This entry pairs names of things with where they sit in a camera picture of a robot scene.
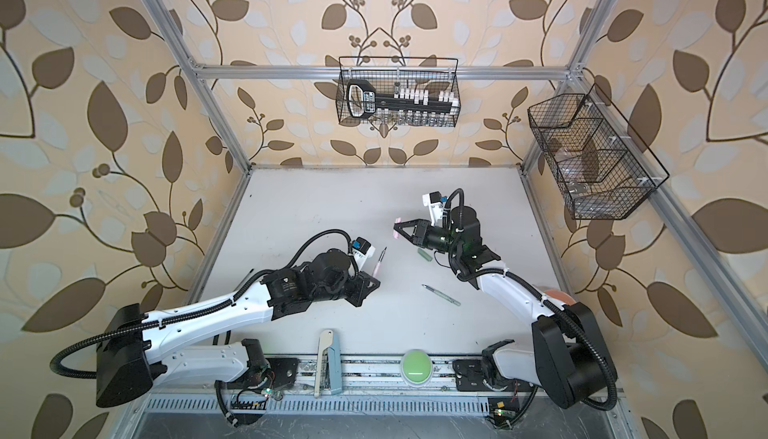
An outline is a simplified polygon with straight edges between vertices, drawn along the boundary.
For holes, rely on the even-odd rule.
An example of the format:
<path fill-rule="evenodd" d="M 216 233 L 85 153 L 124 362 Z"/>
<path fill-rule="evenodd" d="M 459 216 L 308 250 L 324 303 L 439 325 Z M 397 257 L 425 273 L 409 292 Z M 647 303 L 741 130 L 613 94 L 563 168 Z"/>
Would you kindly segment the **pink pen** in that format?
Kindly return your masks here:
<path fill-rule="evenodd" d="M 373 272 L 372 272 L 372 276 L 373 276 L 374 278 L 377 278 L 377 277 L 379 276 L 379 272 L 380 272 L 380 269 L 381 269 L 381 266 L 382 266 L 383 260 L 384 260 L 384 258 L 385 258 L 386 252 L 387 252 L 387 247 L 385 247 L 385 248 L 384 248 L 384 249 L 381 251 L 381 253 L 380 253 L 380 255 L 379 255 L 379 257 L 378 257 L 378 259 L 377 259 L 377 261 L 376 261 L 376 263 L 375 263 L 375 267 L 374 267 L 374 269 L 373 269 Z"/>

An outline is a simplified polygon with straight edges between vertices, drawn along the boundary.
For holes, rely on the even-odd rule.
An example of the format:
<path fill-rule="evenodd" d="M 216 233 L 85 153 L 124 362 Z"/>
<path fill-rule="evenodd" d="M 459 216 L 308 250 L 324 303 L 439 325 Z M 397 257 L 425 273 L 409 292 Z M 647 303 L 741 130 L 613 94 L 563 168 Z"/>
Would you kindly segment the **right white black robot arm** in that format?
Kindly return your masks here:
<path fill-rule="evenodd" d="M 543 389 L 563 409 L 576 403 L 613 409 L 618 373 L 592 310 L 512 272 L 484 243 L 462 189 L 448 196 L 431 192 L 423 203 L 429 218 L 397 221 L 394 231 L 414 246 L 444 254 L 460 282 L 493 297 L 529 328 L 524 340 L 501 340 L 482 351 L 486 386 L 502 389 L 518 380 Z"/>

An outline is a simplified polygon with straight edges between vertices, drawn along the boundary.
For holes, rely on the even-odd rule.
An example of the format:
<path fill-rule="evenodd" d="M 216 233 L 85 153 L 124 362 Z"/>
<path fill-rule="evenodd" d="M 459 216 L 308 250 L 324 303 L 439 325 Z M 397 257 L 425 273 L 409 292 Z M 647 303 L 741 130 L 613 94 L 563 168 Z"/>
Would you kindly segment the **green pen cap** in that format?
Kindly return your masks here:
<path fill-rule="evenodd" d="M 420 256 L 421 256 L 423 259 L 425 259 L 425 260 L 426 260 L 426 261 L 428 261 L 428 262 L 431 262 L 431 261 L 433 261 L 433 260 L 434 260 L 433 256 L 432 256 L 432 255 L 431 255 L 431 254 L 430 254 L 430 253 L 429 253 L 427 250 L 425 250 L 425 249 L 419 248 L 419 249 L 418 249 L 418 254 L 419 254 L 419 255 L 420 255 Z"/>

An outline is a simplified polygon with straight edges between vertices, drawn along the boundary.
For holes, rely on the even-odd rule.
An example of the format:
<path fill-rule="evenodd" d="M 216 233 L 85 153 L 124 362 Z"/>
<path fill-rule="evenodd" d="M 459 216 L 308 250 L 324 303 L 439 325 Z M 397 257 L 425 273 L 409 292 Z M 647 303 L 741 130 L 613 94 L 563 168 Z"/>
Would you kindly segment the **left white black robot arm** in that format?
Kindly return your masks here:
<path fill-rule="evenodd" d="M 354 307 L 380 283 L 364 272 L 374 246 L 344 230 L 342 249 L 313 260 L 293 256 L 280 269 L 250 272 L 235 291 L 175 309 L 144 312 L 139 304 L 118 310 L 104 333 L 70 345 L 50 361 L 55 374 L 96 383 L 96 404 L 127 404 L 163 382 L 243 382 L 267 364 L 260 344 L 211 345 L 209 339 L 243 327 L 306 312 L 315 302 L 345 300 Z"/>

